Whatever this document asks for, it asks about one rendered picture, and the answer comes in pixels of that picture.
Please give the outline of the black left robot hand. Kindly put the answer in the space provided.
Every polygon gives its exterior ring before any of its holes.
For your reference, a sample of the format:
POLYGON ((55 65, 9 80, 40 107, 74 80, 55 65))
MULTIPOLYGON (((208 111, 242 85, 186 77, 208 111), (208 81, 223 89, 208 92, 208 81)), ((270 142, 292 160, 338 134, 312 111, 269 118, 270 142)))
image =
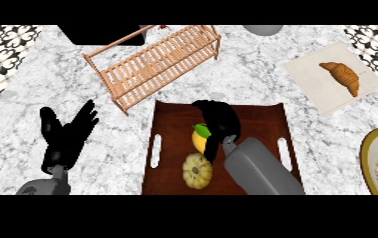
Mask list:
POLYGON ((84 142, 99 122, 95 102, 87 101, 74 119, 65 125, 56 117, 50 107, 40 109, 41 135, 47 142, 47 149, 41 164, 41 171, 50 174, 50 169, 61 165, 69 170, 78 160, 84 142))

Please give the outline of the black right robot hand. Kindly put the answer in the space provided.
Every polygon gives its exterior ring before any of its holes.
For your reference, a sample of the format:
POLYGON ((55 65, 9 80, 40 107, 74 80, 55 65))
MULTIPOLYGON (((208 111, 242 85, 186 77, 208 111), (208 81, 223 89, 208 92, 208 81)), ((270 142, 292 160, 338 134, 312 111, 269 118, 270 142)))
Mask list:
POLYGON ((241 137, 241 122, 236 112, 230 105, 214 100, 196 100, 192 105, 201 110, 210 137, 207 139, 204 156, 210 162, 214 161, 219 145, 224 138, 235 137, 238 141, 241 137))

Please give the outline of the yellow lemon with green leaf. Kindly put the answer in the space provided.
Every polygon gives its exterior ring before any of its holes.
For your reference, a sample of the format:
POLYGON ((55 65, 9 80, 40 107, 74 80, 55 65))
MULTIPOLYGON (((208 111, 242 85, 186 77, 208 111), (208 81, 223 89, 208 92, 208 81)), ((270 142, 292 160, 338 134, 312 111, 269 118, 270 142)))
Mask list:
POLYGON ((205 123, 198 123, 192 126, 192 143, 199 152, 205 151, 207 139, 211 136, 211 132, 208 130, 205 123))

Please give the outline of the dark brown wooden tray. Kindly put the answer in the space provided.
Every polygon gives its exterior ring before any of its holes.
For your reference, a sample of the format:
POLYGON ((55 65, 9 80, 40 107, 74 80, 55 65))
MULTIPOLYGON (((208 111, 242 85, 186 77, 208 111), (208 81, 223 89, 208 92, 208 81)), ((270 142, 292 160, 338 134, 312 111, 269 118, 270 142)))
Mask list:
MULTIPOLYGON (((260 140, 281 162, 279 146, 292 144, 282 104, 272 106, 236 105, 233 107, 241 121, 239 145, 251 137, 260 140)), ((161 143, 160 161, 157 166, 145 168, 142 193, 145 195, 245 195, 245 191, 233 181, 224 168, 224 150, 219 148, 213 162, 213 179, 202 189, 189 188, 183 181, 183 162, 195 152, 192 143, 192 126, 204 121, 199 110, 188 104, 158 102, 155 104, 151 142, 161 143)), ((297 160, 291 159, 286 170, 298 180, 301 176, 297 160)))

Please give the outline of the light wooden tiered shelf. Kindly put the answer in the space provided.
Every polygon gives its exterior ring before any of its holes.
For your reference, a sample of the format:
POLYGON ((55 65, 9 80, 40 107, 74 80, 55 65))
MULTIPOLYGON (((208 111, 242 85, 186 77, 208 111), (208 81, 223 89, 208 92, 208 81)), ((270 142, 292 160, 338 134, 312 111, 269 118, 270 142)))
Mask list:
POLYGON ((146 25, 83 55, 109 92, 111 101, 123 113, 204 61, 219 58, 222 35, 216 26, 188 25, 106 69, 99 70, 92 58, 152 28, 154 25, 146 25))

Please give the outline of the pale yellow small pumpkin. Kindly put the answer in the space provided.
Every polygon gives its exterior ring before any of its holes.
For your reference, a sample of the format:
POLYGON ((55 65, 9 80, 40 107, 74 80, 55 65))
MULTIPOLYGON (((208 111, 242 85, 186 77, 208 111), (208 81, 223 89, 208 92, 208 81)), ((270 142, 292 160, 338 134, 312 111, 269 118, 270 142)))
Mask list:
POLYGON ((188 155, 182 169, 188 187, 202 189, 211 182, 213 165, 201 153, 188 155))

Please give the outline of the brown croissant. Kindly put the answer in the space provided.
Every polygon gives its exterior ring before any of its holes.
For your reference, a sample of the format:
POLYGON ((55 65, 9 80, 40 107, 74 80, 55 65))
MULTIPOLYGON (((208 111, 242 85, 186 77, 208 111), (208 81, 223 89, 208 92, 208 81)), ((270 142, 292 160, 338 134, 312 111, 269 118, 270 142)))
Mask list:
POLYGON ((334 77, 335 81, 347 88, 353 97, 359 95, 359 76, 351 68, 337 62, 323 62, 319 66, 329 72, 331 76, 334 77))

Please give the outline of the grey round object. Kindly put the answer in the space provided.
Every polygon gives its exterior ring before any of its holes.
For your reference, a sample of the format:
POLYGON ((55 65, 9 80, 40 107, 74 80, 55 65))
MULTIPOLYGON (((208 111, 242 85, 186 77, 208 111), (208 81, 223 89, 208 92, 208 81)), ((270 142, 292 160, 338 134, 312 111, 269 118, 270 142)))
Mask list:
POLYGON ((282 30, 282 25, 245 25, 244 28, 254 35, 273 36, 282 30))

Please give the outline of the black flat appliance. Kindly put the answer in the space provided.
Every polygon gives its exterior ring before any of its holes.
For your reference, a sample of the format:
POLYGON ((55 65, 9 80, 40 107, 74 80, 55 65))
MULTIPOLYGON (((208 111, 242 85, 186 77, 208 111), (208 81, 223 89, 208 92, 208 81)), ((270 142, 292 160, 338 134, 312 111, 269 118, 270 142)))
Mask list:
POLYGON ((140 29, 139 25, 59 25, 59 29, 75 45, 105 46, 140 29))

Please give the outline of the gold rimmed pale plate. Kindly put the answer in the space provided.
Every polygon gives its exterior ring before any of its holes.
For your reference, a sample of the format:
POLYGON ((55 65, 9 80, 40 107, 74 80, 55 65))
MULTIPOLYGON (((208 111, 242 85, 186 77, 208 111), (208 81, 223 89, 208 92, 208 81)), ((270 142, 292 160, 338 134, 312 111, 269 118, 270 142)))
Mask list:
POLYGON ((378 195, 378 129, 372 130, 360 144, 360 169, 372 195, 378 195))

